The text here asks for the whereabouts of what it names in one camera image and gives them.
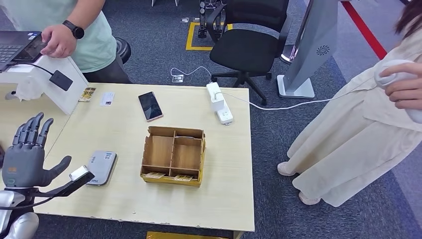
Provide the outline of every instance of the power strip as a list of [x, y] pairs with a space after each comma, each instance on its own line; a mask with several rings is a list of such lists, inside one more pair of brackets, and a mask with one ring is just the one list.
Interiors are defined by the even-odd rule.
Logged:
[[233, 115], [228, 108], [227, 102], [221, 93], [217, 82], [207, 84], [208, 94], [210, 95], [211, 108], [217, 114], [222, 124], [229, 125], [233, 122]]

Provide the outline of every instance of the robot finger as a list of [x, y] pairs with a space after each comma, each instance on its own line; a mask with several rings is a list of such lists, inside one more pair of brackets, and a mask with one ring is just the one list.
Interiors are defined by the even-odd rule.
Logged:
[[24, 126], [25, 126], [25, 124], [22, 124], [21, 126], [19, 126], [19, 128], [17, 128], [16, 134], [13, 137], [12, 145], [17, 145], [19, 143], [19, 137], [20, 137], [20, 134], [22, 133]]
[[19, 136], [19, 143], [27, 143], [29, 130], [31, 128], [32, 121], [35, 119], [35, 117], [32, 117], [26, 122], [25, 126], [23, 126], [22, 132]]
[[48, 130], [50, 129], [50, 126], [53, 124], [53, 119], [49, 118], [44, 125], [42, 126], [42, 129], [40, 131], [40, 134], [38, 135], [36, 145], [40, 146], [41, 148], [44, 147], [45, 141], [47, 141], [47, 134]]
[[44, 117], [44, 113], [41, 112], [41, 113], [37, 114], [35, 119], [32, 121], [31, 129], [30, 129], [29, 136], [28, 136], [28, 143], [30, 143], [32, 145], [34, 145], [37, 141], [38, 129], [39, 129], [40, 122], [41, 122], [43, 117]]

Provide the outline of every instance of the black chair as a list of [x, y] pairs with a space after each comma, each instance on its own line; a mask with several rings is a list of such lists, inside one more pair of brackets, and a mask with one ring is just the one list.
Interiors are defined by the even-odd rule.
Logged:
[[115, 37], [117, 42], [117, 53], [121, 57], [121, 60], [124, 63], [129, 60], [130, 56], [132, 55], [132, 49], [130, 48], [129, 43], [127, 41]]
[[[211, 80], [218, 77], [237, 77], [233, 87], [248, 83], [262, 98], [262, 105], [267, 104], [267, 98], [258, 89], [250, 77], [266, 76], [274, 59], [283, 52], [290, 21], [287, 20], [289, 0], [227, 0], [227, 4], [217, 7], [207, 19], [207, 31], [215, 42], [210, 53], [210, 59], [222, 66], [236, 70], [235, 72], [213, 74]], [[213, 25], [217, 16], [225, 10], [225, 21], [222, 35], [214, 31]], [[224, 31], [227, 24], [251, 23], [265, 26], [280, 33], [279, 38], [271, 35], [244, 29]]]

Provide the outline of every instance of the long dress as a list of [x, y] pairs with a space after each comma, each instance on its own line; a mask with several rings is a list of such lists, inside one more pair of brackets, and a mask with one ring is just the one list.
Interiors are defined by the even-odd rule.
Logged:
[[310, 199], [338, 207], [388, 172], [422, 141], [422, 124], [376, 87], [377, 67], [393, 59], [422, 62], [422, 31], [404, 39], [374, 67], [344, 86], [287, 152], [293, 186]]

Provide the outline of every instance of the gray pants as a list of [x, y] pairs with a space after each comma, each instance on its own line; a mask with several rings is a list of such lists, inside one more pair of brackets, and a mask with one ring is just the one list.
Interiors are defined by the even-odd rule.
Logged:
[[132, 84], [123, 68], [121, 57], [117, 54], [116, 59], [101, 70], [84, 73], [85, 78], [91, 83], [117, 83]]

